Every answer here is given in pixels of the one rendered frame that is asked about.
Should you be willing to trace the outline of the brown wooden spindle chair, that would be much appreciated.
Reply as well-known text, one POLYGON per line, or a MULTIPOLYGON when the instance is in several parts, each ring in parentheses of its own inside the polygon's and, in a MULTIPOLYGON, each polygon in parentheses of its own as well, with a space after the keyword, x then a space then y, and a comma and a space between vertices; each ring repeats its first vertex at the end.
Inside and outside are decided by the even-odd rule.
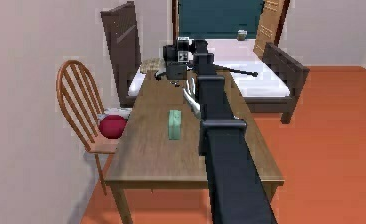
POLYGON ((87 153, 93 154, 99 181, 107 194, 100 155, 113 155, 118 139, 108 139, 99 130, 99 115, 103 103, 91 72, 78 60, 65 61, 57 72, 56 96, 60 110, 84 145, 87 153))

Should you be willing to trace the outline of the white curved object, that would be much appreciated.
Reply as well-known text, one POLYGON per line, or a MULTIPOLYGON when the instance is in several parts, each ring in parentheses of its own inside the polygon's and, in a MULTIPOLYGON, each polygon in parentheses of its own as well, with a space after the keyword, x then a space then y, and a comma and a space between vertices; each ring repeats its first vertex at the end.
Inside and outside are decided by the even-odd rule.
POLYGON ((186 81, 186 87, 183 88, 183 97, 190 105, 194 116, 197 119, 201 119, 201 105, 196 101, 196 84, 194 78, 186 81))

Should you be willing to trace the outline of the white cloth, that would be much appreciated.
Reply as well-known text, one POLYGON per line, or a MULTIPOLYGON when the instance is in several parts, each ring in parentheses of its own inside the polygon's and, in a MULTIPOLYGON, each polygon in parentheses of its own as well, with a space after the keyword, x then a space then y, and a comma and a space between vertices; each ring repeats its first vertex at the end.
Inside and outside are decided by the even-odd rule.
POLYGON ((105 117, 109 115, 118 115, 123 117, 124 119, 128 119, 132 112, 131 108, 106 108, 102 114, 98 114, 98 120, 102 121, 105 117))

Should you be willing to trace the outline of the red ball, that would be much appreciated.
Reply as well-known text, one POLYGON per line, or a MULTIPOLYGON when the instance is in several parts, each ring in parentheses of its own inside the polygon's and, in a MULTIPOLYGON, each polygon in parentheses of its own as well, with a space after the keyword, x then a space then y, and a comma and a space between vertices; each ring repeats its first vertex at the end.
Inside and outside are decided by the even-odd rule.
POLYGON ((119 139, 126 127, 127 120, 119 115, 108 115, 99 123, 100 133, 108 139, 119 139))

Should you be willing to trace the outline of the black thin rod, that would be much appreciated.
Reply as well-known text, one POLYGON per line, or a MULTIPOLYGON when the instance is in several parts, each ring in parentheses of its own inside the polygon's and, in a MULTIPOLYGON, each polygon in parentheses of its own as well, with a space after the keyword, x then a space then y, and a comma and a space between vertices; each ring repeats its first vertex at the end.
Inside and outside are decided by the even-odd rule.
POLYGON ((258 76, 258 72, 243 71, 243 70, 228 68, 228 67, 224 67, 224 66, 220 66, 220 65, 215 65, 215 69, 222 70, 222 71, 229 71, 229 72, 233 72, 233 73, 245 74, 245 75, 249 75, 249 76, 253 76, 253 77, 258 76))

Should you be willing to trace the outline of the light wooden room door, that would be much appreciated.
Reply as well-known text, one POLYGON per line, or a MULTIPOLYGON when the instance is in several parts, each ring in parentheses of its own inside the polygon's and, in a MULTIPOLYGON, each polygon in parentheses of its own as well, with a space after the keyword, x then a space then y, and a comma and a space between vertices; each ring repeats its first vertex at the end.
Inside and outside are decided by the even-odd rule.
POLYGON ((290 0, 263 0, 253 52, 262 59, 265 45, 279 44, 290 0))

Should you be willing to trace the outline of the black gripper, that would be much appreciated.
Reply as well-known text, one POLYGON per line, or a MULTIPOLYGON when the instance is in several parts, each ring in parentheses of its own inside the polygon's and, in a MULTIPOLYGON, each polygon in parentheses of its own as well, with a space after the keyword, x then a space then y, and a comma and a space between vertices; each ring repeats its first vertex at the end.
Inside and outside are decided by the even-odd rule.
MULTIPOLYGON (((189 45, 175 44, 163 47, 163 59, 166 72, 157 71, 154 75, 156 80, 161 80, 167 75, 168 80, 184 80, 187 77, 187 64, 189 62, 189 45)), ((170 81, 175 87, 179 87, 178 81, 170 81)))

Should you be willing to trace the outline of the beige pillow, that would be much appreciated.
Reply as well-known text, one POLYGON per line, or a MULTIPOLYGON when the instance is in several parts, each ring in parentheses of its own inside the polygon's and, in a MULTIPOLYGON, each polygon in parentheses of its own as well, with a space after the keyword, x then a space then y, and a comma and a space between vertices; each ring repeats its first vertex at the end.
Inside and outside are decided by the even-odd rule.
POLYGON ((158 71, 165 67, 163 58, 150 58, 144 60, 140 65, 140 72, 147 74, 149 71, 158 71))

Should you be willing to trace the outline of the green alarm clock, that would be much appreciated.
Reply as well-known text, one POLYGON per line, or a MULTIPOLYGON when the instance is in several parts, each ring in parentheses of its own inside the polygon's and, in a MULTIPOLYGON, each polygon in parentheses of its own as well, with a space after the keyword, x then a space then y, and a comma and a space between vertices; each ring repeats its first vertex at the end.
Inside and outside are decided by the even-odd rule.
POLYGON ((182 112, 180 110, 170 110, 168 114, 168 138, 179 140, 181 137, 182 112))

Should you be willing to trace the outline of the brown wooden table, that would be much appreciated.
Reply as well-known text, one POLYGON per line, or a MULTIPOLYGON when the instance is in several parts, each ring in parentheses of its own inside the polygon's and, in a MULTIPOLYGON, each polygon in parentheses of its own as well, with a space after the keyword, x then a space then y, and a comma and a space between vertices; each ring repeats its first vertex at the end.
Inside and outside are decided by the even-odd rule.
MULTIPOLYGON (((271 202, 284 179, 232 76, 225 87, 231 110, 247 123, 245 140, 264 191, 271 202)), ((124 194, 127 189, 206 189, 205 158, 199 154, 200 121, 183 99, 181 87, 152 77, 143 82, 118 150, 105 177, 123 224, 133 224, 124 194), (182 112, 181 137, 168 138, 170 110, 182 112)))

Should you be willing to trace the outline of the dark brown bed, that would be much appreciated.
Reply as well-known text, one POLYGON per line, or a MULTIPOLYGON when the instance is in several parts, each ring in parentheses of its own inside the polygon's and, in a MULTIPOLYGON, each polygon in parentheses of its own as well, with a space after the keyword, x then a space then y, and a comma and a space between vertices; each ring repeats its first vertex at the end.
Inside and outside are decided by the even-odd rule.
MULTIPOLYGON (((127 1, 109 11, 102 11, 101 18, 109 50, 117 94, 122 107, 132 107, 136 95, 128 91, 141 65, 135 3, 127 1)), ((259 62, 266 65, 289 89, 285 97, 245 97, 252 113, 281 113, 281 122, 288 124, 295 111, 309 69, 280 49, 275 43, 260 42, 253 48, 259 62)))

